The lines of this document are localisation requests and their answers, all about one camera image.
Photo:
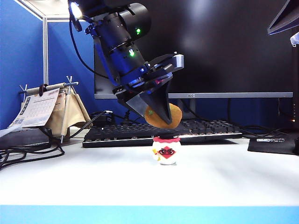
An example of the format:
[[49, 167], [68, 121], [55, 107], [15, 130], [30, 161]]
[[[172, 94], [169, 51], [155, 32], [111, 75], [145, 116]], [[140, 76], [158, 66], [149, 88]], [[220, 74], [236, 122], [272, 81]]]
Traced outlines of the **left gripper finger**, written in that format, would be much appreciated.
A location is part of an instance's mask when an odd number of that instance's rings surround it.
[[140, 94], [141, 99], [167, 124], [172, 122], [168, 101], [170, 81]]
[[126, 104], [140, 116], [145, 115], [146, 109], [148, 107], [148, 104], [142, 100], [139, 94], [129, 99]]

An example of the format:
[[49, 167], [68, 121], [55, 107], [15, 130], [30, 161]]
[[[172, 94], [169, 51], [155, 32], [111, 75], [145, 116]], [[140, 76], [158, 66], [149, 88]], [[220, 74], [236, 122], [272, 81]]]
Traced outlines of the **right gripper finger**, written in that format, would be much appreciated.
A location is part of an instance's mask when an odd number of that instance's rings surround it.
[[283, 32], [299, 25], [299, 0], [287, 0], [267, 28], [269, 35]]

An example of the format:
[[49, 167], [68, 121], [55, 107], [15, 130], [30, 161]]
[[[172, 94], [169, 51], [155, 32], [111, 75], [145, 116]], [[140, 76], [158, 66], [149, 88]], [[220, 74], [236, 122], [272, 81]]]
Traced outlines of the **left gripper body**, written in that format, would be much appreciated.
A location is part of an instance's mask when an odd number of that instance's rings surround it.
[[184, 68], [184, 55], [166, 54], [146, 62], [120, 80], [120, 85], [113, 89], [113, 94], [124, 102], [139, 93], [152, 93], [173, 78], [173, 72]]

